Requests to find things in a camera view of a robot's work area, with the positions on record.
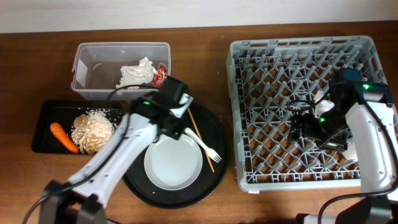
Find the white plastic fork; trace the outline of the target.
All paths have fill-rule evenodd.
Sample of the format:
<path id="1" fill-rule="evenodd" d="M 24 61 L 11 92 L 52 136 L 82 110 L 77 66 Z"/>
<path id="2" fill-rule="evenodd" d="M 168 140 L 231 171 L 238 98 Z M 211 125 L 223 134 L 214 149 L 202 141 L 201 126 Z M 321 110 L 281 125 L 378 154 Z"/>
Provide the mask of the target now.
<path id="1" fill-rule="evenodd" d="M 222 160 L 221 156 L 214 149 L 208 147 L 192 129 L 185 128 L 184 132 L 205 150 L 207 156 L 211 160 L 215 161 L 216 163 L 219 163 Z"/>

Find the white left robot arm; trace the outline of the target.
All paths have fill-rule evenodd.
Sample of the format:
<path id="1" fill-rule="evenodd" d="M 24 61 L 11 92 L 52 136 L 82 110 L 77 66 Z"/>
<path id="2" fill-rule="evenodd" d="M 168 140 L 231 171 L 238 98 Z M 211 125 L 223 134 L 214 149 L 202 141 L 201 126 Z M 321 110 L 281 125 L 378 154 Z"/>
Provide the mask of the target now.
<path id="1" fill-rule="evenodd" d="M 111 139 L 64 184 L 52 180 L 26 213 L 38 208 L 39 223 L 109 223 L 109 198 L 136 158 L 161 135 L 179 139 L 182 116 L 193 96 L 184 82 L 168 77 L 162 87 L 132 100 Z"/>

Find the red snack wrapper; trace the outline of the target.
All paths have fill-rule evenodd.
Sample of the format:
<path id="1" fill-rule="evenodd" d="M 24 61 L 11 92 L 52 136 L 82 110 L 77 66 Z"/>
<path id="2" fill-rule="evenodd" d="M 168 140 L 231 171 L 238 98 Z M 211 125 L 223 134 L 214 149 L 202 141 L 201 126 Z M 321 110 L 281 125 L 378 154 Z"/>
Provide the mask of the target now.
<path id="1" fill-rule="evenodd" d="M 169 76 L 169 72 L 167 70 L 167 67 L 165 66 L 165 64 L 160 64 L 157 67 L 157 73 L 154 74 L 153 79 L 152 79 L 152 85 L 156 88 L 160 88 L 165 79 Z"/>

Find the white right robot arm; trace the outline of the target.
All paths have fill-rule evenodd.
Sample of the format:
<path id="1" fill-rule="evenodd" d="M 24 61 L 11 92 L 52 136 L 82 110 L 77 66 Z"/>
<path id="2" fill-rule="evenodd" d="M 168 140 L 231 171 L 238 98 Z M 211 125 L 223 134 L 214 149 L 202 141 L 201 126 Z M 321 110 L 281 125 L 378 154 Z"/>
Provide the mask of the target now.
<path id="1" fill-rule="evenodd" d="M 361 192 L 325 202 L 318 215 L 299 213 L 296 223 L 397 223 L 397 139 L 394 100 L 385 83 L 364 82 L 341 68 L 328 91 L 293 109 L 288 139 L 309 138 L 323 150 L 355 151 Z"/>

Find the grey plate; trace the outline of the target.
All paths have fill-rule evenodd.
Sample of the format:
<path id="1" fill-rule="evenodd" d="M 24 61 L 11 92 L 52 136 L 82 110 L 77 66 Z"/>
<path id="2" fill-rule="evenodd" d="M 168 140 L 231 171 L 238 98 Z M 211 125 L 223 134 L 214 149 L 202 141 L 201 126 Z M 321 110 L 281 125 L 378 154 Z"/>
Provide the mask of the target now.
<path id="1" fill-rule="evenodd" d="M 161 136 L 144 156 L 144 169 L 149 180 L 163 190 L 181 190 L 199 176 L 203 154 L 198 144 L 187 135 L 174 140 Z"/>

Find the white tissue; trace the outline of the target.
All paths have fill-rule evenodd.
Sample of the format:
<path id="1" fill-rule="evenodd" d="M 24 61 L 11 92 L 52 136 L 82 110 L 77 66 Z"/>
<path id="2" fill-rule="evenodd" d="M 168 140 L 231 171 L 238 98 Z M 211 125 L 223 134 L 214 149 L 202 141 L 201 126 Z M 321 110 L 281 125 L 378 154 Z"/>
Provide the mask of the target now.
<path id="1" fill-rule="evenodd" d="M 147 57 L 139 61 L 138 65 L 122 66 L 121 79 L 116 88 L 121 88 L 127 85 L 141 85 L 151 83 L 154 75 L 158 74 L 155 67 L 152 66 L 153 62 Z"/>

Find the orange carrot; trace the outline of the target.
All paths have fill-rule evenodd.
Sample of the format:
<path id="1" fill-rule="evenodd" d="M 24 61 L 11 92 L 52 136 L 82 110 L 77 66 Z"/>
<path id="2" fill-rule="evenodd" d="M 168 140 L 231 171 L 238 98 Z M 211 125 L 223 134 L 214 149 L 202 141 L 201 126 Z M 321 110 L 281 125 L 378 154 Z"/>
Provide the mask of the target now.
<path id="1" fill-rule="evenodd" d="M 50 125 L 50 131 L 70 153 L 74 153 L 74 154 L 79 153 L 79 149 L 69 139 L 66 132 L 64 131 L 64 129 L 62 128 L 62 126 L 59 123 L 52 123 Z"/>

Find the white cup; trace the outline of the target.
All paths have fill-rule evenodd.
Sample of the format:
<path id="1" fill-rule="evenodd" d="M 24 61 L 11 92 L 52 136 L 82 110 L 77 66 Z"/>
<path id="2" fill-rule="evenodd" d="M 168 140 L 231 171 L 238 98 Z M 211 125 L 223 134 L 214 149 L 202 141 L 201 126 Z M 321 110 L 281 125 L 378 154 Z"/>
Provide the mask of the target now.
<path id="1" fill-rule="evenodd" d="M 353 162 L 358 161 L 358 156 L 356 153 L 356 147 L 355 147 L 353 138 L 348 139 L 347 150 L 343 151 L 341 154 L 345 157 L 346 160 L 353 161 Z"/>

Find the peanut shells and rice scraps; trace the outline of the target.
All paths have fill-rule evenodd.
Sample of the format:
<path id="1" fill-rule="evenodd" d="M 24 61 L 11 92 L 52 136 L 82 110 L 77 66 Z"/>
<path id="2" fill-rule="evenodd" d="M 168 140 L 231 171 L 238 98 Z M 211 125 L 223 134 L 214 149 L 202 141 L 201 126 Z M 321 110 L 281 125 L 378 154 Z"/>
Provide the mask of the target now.
<path id="1" fill-rule="evenodd" d="M 71 139 L 81 154 L 94 155 L 111 139 L 118 127 L 115 110 L 95 109 L 88 110 L 77 116 L 73 122 Z"/>

